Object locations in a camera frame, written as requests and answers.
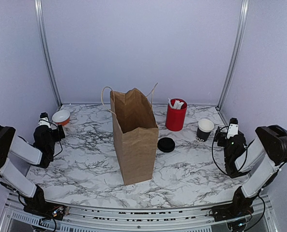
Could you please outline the brown paper bag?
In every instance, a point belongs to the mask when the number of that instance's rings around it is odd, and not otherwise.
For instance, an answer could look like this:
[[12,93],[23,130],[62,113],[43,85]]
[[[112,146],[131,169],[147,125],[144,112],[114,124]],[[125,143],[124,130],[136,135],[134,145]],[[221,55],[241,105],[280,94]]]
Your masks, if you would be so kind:
[[110,92],[114,148],[124,184],[152,179],[159,128],[147,97],[134,88]]

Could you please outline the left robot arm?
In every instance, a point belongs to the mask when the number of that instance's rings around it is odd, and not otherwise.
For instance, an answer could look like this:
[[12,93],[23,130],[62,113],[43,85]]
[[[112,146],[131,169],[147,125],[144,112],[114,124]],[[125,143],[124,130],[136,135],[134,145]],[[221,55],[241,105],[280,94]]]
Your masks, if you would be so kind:
[[65,138],[61,125],[52,129],[48,125],[40,125],[34,131],[34,143],[29,144],[19,136],[16,129],[0,125],[0,178],[1,184],[19,195],[24,211],[62,220],[66,206],[48,202],[44,190],[27,179],[15,165],[14,161],[22,160],[28,165],[47,168],[55,157],[55,144]]

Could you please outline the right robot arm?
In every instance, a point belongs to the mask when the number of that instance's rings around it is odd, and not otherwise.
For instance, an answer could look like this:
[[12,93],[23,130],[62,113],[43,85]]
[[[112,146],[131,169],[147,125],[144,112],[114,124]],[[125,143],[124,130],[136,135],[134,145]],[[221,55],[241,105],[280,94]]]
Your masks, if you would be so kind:
[[233,195],[231,203],[215,206],[211,214],[215,221],[234,219],[253,213],[253,201],[259,197],[287,163],[287,130],[278,125],[257,127],[256,137],[246,143],[237,124],[218,128],[214,141],[224,149],[225,175],[237,178],[253,172]]

